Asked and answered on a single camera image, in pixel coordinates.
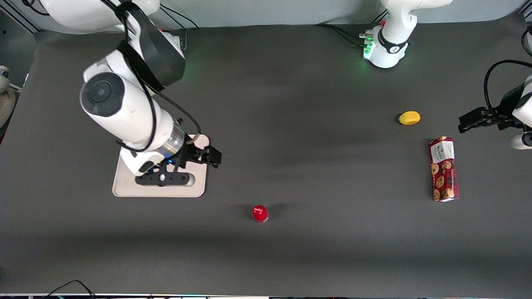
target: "cookie box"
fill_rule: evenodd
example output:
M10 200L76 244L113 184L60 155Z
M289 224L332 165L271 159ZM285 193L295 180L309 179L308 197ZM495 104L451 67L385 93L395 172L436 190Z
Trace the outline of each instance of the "cookie box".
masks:
M454 168L453 138L439 137L431 142L429 147L434 201L448 202L460 198Z

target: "cable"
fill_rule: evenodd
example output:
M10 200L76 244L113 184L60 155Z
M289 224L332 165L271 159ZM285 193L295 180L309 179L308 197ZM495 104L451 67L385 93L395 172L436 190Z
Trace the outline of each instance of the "cable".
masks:
M36 10L35 7L33 7L34 3L35 3L35 0L31 0L31 2L28 2L28 0L22 0L22 4L24 4L25 6L31 8L31 10L33 10L34 12L36 12L36 13L38 13L40 15L50 15L47 12L40 12L40 11Z
M383 13L386 13L386 12L388 12L388 10L387 10L387 9L384 9L383 12L379 13L379 15L376 16L376 17L373 19L373 21L371 21L371 23L375 23L375 21L376 21L376 20L377 20L377 19L378 19Z
M12 18L13 20L16 20L18 24L20 24L20 26L26 28L27 31L29 31L31 34L33 34L33 31L31 31L28 27L26 27L26 25L24 25L24 23L22 23L19 19L17 19L11 12L9 12L7 9L5 9L5 7L1 6L0 5L0 9L2 9L3 11L5 11L6 13L8 13Z
M179 23L176 19L174 19L174 17L172 17L166 10L164 9L161 9L165 14L167 14L172 20L174 20L174 22L176 22L177 24L179 24L181 26L181 28L183 28L183 30L185 31L185 46L181 47L181 50L186 50L187 49L187 45L188 45L188 29L186 29L185 27L183 27L183 25L181 25L181 23Z
M524 13L531 5L532 2L528 3L528 5L524 9L522 9L520 13Z
M193 20L187 18L187 17L184 16L183 14L180 14L180 13L178 13L177 11L175 11L175 10L173 10L173 9L169 8L168 6L165 6L165 5L163 5L163 4L161 4L161 7L164 7L165 9L167 9L167 10L169 10L169 11L175 13L175 14L178 14L178 15L182 16L183 18L187 19L190 23L194 24L194 26L196 26L196 29L197 29L197 30L200 29L200 28L198 27L198 25L196 25L196 23L195 23Z
M342 32L338 29L336 29L335 27L336 26L322 26L323 24L316 24L314 26L318 26L318 27L326 27L326 28L330 28L332 29L334 32L338 33L338 35L340 35L344 40L346 40L348 43L350 43L351 45L355 45L355 46L360 46L360 44L357 44L355 43L354 41L350 40L348 37L346 37L345 35L342 34Z
M521 46L523 47L523 49L525 49L525 52L527 52L527 54L530 56L532 56L532 52L530 51L530 47L527 45L528 43L525 41L525 39L527 38L527 34L529 34L531 30L532 30L532 27L529 27L521 35Z
M176 102L172 101L167 96L165 96L162 92L160 92L157 89L151 87L143 78L140 78L139 81L141 81L142 84L144 84L147 87L149 87L155 94L157 94L158 96L163 98L165 101L167 101L168 103L172 104L175 108L177 108L179 111L181 111L186 117L188 117L194 123L194 125L196 126L197 134L196 134L196 136L194 136L194 138L192 138L192 140L187 141L186 144L194 143L194 141L196 141L200 137L200 134L201 134L201 127L200 127L200 124L196 121L196 119L190 113L188 113L185 109L183 109L181 106L179 106Z
M184 31L187 31L187 28L183 27L183 25L181 25L181 23L179 23L176 19L174 19L174 17L172 17L166 10L164 9L161 9L165 14L167 14L167 16L169 16L174 22L176 22L178 25L181 26L181 28L183 28Z
M384 19L384 17L387 16L387 15L388 15L388 12L386 11L386 13L377 21L377 24L381 23L382 20Z
M492 73L493 69L495 69L498 65L501 65L501 64L504 64L504 63L519 64L519 65L523 65L525 67L532 68L532 63L519 61L519 60L508 59L508 60L501 60L499 62L496 62L486 72L486 76L484 77L484 100L486 101L486 105L488 106L488 109L489 109L490 113L493 114L495 119L497 121L499 121L500 123L504 123L505 121L503 121L503 119L498 115L498 113L495 113L495 110L493 109L492 104L489 101L489 97L488 97L488 79L489 79L489 75Z
M30 20L28 20L28 18L26 18L18 9L15 9L13 7L13 5L11 5L11 3L9 3L9 1L7 0L4 0L5 4L7 4L14 12L16 12L20 17L22 17L28 24L30 24L33 28L35 28L35 30L37 32L40 32L41 30L39 28L37 28L37 26L35 26L32 22L30 22ZM8 10L4 9L5 12L7 12L10 16L12 16L15 20L18 20L12 13L10 13Z
M48 295L44 296L44 298L48 298L48 297L50 297L53 293L57 292L59 289L64 288L65 286L67 286L67 285L69 285L69 284L71 284L71 283L79 283L79 284L81 284L81 286L82 286L83 288L85 288L85 290L87 290L87 292L88 292L89 295L92 297L92 299L95 299L95 298L96 298L96 295L93 293L93 291L91 291L86 285L84 285L82 282L80 282L80 281L77 280L77 279L71 280L71 281L69 281L68 283L66 283L66 284L64 284L64 285L62 285L62 286L60 286L60 287L58 287L58 288L55 288L53 291L51 291L50 293L48 293Z
M320 24L316 24L315 26L318 26L318 27L327 27L327 28L331 28L331 29L336 29L346 35L349 35L349 36L356 36L358 37L359 35L358 34L355 34L355 33L351 33L349 31L346 31L338 26L334 26L334 25L331 25L331 24L323 24L323 23L320 23Z

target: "yellow object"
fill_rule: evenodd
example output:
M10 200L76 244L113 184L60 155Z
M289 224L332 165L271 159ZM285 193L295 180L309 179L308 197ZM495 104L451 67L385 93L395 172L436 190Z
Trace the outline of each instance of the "yellow object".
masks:
M416 111L406 111L399 117L399 122L405 126L416 124L421 120L421 116Z

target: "wall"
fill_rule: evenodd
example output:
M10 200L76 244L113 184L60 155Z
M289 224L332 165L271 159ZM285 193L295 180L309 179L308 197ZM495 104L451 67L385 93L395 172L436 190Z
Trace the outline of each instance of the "wall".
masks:
M37 15L20 0L17 5L43 29L75 33L48 16ZM191 17L200 27L251 26L267 24L368 23L382 11L377 0L161 0L163 4ZM454 0L448 6L419 10L421 23L495 20L518 9L524 0ZM162 28L177 26L163 12L151 17Z

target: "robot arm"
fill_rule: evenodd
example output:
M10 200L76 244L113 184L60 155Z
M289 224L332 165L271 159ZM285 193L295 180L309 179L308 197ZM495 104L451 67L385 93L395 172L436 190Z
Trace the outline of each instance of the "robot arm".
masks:
M159 31L146 16L159 8L159 1L110 1L112 5L104 0L43 1L50 16L70 28L92 31L123 23L126 39L83 73L83 110L122 140L120 156L136 176L165 161L182 168L187 161L217 168L221 154L212 146L195 147L180 121L151 98L181 79L185 70L174 36Z
M411 13L416 9L431 9L445 6L453 0L381 0L388 10L389 17L384 26L378 25L365 32L367 44L363 57L377 67L394 67L401 58L408 44L418 17Z

